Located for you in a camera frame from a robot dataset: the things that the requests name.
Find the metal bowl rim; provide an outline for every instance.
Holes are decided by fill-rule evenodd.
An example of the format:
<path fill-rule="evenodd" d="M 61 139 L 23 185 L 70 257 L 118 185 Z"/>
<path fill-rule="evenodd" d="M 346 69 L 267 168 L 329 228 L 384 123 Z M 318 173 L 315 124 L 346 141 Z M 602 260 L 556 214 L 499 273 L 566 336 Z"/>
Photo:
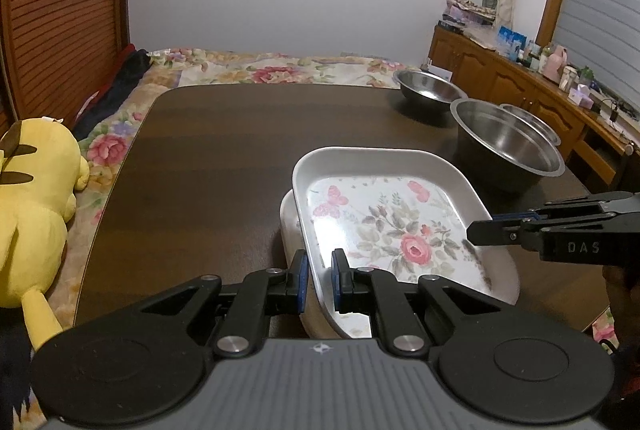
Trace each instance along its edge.
<path fill-rule="evenodd" d="M 556 131 L 554 131 L 551 127 L 549 127 L 549 125 L 547 125 L 546 122 L 540 120 L 540 118 L 538 118 L 536 115 L 530 113 L 526 109 L 523 109 L 522 107 L 515 106 L 513 104 L 500 104 L 499 107 L 500 107 L 500 109 L 504 109 L 505 111 L 507 111 L 508 113 L 511 113 L 512 115 L 516 115 L 514 112 L 510 111 L 510 109 L 513 107 L 514 109 L 519 109 L 520 111 L 524 112 L 524 114 L 526 114 L 526 115 L 534 117 L 537 121 L 542 123 L 542 125 L 544 125 L 547 129 L 549 129 L 548 134 L 553 134 L 553 139 L 549 139 L 549 141 L 555 147 L 559 147 L 560 144 L 562 143 L 562 140 L 560 139 L 560 136 L 558 136 L 558 133 L 556 133 Z M 530 123 L 529 125 L 531 125 L 531 127 L 533 127 L 535 130 L 537 130 L 540 134 L 542 134 L 543 136 L 545 136 L 548 139 L 547 133 L 543 133 L 542 131 L 540 131 L 540 129 L 537 128 L 533 123 Z"/>
<path fill-rule="evenodd" d="M 451 115 L 454 117 L 455 121 L 458 123 L 458 125 L 460 127 L 462 127 L 465 132 L 467 134 L 469 134 L 469 136 L 471 136 L 474 140 L 476 140 L 478 143 L 480 143 L 483 147 L 486 147 L 488 150 L 490 150 L 491 152 L 493 152 L 495 155 L 499 156 L 501 159 L 508 161 L 509 163 L 511 163 L 511 165 L 515 165 L 523 170 L 526 170 L 528 172 L 531 172 L 533 174 L 542 176 L 542 177 L 559 177 L 562 174 L 564 174 L 565 171 L 565 166 L 564 166 L 564 159 L 562 159 L 562 155 L 560 154 L 560 152 L 558 152 L 558 149 L 556 149 L 556 147 L 551 143 L 551 141 L 549 141 L 546 136 L 543 136 L 542 134 L 540 134 L 540 132 L 536 129 L 533 129 L 536 133 L 540 134 L 540 137 L 542 139 L 544 139 L 546 141 L 546 143 L 548 143 L 549 147 L 551 147 L 554 152 L 556 153 L 556 155 L 558 156 L 558 162 L 559 162 L 559 166 L 558 169 L 553 170 L 553 171 L 545 171 L 545 170 L 538 170 L 537 168 L 531 168 L 530 166 L 527 165 L 523 165 L 522 163 L 520 163 L 519 161 L 515 161 L 514 159 L 508 159 L 506 157 L 504 157 L 503 155 L 501 155 L 500 152 L 498 152 L 497 150 L 494 149 L 494 147 L 490 146 L 486 141 L 484 141 L 484 139 L 482 139 L 480 136 L 478 136 L 474 131 L 472 131 L 464 121 L 462 121 L 462 118 L 460 118 L 460 115 L 458 114 L 458 106 L 463 103 L 463 102 L 479 102 L 482 104 L 487 104 L 495 109 L 500 109 L 500 107 L 498 107 L 495 104 L 492 104 L 491 102 L 485 102 L 484 100 L 477 100 L 475 98 L 461 98 L 458 100 L 455 100 L 454 102 L 451 102 Z M 501 111 L 507 113 L 508 115 L 511 115 L 512 117 L 516 118 L 517 121 L 519 121 L 520 123 L 523 123 L 524 125 L 527 125 L 529 127 L 531 127 L 531 125 L 529 125 L 529 123 L 527 123 L 526 121 L 524 121 L 522 118 L 517 117 L 515 114 L 507 111 L 506 109 L 500 109 Z"/>
<path fill-rule="evenodd" d="M 453 87 L 453 89 L 455 89 L 460 94 L 460 98 L 456 98 L 456 100 L 468 99 L 468 95 L 462 89 L 460 89 L 454 83 L 451 83 L 448 80 L 444 80 L 444 78 L 441 78 L 438 75 L 434 75 L 433 73 L 429 73 L 427 71 L 421 71 L 421 70 L 417 70 L 417 69 L 396 69 L 394 71 L 394 74 L 393 74 L 393 81 L 396 84 L 399 84 L 400 87 L 404 87 L 405 89 L 409 89 L 412 93 L 416 93 L 416 94 L 420 95 L 423 98 L 427 98 L 427 99 L 433 100 L 434 102 L 439 102 L 441 104 L 449 104 L 449 105 L 451 105 L 453 102 L 456 101 L 456 100 L 453 100 L 453 101 L 450 102 L 449 100 L 443 100 L 443 99 L 440 99 L 440 98 L 435 98 L 435 97 L 425 96 L 423 94 L 420 94 L 419 91 L 417 91 L 416 89 L 413 89 L 412 87 L 409 87 L 407 84 L 405 84 L 404 82 L 402 82 L 399 79 L 398 75 L 400 73 L 417 73 L 417 74 L 420 74 L 420 75 L 428 76 L 430 78 L 434 78 L 436 80 L 440 80 L 441 82 L 446 83 L 449 87 Z"/>

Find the pink bottle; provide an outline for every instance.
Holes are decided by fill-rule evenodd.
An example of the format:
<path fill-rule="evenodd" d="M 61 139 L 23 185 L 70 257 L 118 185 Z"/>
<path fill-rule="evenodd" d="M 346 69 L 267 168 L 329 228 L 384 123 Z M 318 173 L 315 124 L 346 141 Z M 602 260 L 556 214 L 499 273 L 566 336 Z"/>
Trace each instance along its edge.
<path fill-rule="evenodd" d="M 566 66 L 566 49 L 558 46 L 556 51 L 549 55 L 545 64 L 545 70 L 542 74 L 549 78 L 549 80 L 559 84 L 564 66 Z"/>

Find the tissue box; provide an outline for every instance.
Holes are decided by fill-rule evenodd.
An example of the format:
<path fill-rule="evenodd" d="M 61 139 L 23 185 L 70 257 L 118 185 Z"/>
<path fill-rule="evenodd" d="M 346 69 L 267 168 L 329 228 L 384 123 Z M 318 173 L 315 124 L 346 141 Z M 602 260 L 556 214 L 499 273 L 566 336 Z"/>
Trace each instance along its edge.
<path fill-rule="evenodd" d="M 578 85 L 577 89 L 571 89 L 569 99 L 578 107 L 591 109 L 593 106 L 593 100 L 589 96 L 589 88 L 586 85 Z"/>
<path fill-rule="evenodd" d="M 440 78 L 443 78 L 447 82 L 451 81 L 451 77 L 453 76 L 453 72 L 452 71 L 447 71 L 446 69 L 443 69 L 442 67 L 437 67 L 437 66 L 434 66 L 434 65 L 428 65 L 427 67 L 428 67 L 427 71 L 429 73 L 432 73 L 432 74 L 434 74 L 436 76 L 439 76 Z"/>

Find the plush toy tail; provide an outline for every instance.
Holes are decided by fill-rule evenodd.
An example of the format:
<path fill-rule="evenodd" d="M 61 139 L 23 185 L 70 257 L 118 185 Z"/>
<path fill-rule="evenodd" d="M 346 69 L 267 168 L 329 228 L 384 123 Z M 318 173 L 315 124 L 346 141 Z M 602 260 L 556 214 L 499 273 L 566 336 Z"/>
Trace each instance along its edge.
<path fill-rule="evenodd" d="M 33 350 L 40 349 L 47 340 L 62 333 L 60 322 L 41 291 L 30 289 L 22 296 L 22 312 Z"/>

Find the human hand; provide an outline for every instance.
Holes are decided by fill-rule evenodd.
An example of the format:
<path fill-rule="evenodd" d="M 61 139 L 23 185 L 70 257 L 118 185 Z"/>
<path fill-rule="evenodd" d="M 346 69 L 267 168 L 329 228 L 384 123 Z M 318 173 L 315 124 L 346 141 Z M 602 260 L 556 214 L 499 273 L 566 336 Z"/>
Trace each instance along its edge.
<path fill-rule="evenodd" d="M 622 345 L 640 340 L 640 282 L 628 289 L 625 272 L 618 266 L 603 266 L 602 276 L 607 283 L 607 296 L 618 341 Z"/>

